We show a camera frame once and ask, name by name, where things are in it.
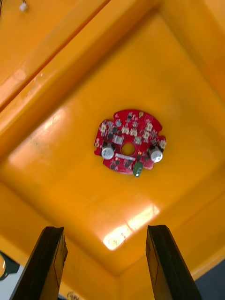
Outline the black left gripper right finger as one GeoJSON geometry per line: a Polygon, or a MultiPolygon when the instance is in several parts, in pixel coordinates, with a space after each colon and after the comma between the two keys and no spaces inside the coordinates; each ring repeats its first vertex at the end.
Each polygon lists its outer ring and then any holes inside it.
{"type": "Polygon", "coordinates": [[[166,225],[149,225],[146,257],[156,300],[200,300],[190,271],[166,225]]]}

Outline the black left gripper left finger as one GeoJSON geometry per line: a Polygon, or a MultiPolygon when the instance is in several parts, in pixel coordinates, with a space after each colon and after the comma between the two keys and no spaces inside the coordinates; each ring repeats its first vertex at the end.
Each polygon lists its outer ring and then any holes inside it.
{"type": "Polygon", "coordinates": [[[68,255],[64,228],[47,226],[40,234],[11,300],[57,300],[68,255]]]}

